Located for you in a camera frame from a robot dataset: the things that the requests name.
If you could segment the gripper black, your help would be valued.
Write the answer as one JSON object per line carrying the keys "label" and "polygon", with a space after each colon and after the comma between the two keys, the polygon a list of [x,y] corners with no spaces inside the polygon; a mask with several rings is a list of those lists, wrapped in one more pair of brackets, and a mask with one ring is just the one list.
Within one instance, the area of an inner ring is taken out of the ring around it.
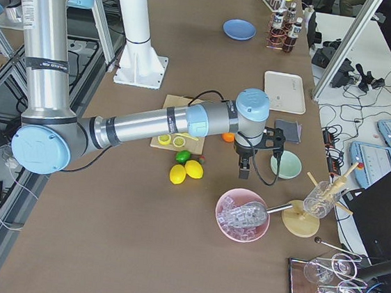
{"label": "gripper black", "polygon": [[249,178],[249,159],[254,158],[258,150],[272,150],[277,165],[280,165],[284,152],[285,135],[282,129],[265,127],[257,136],[248,136],[237,132],[234,150],[239,155],[239,178]]}

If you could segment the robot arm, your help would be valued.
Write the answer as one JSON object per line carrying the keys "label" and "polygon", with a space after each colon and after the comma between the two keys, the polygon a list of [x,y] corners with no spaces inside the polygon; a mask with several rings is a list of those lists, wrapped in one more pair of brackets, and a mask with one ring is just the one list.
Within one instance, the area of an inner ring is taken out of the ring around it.
{"label": "robot arm", "polygon": [[266,126],[269,98],[258,88],[234,101],[202,102],[128,116],[79,118],[70,108],[67,55],[69,0],[21,0],[28,107],[11,141],[16,160],[28,171],[45,175],[99,149],[126,141],[188,133],[196,138],[226,132],[235,135],[241,171],[258,150],[283,154],[281,129]]}

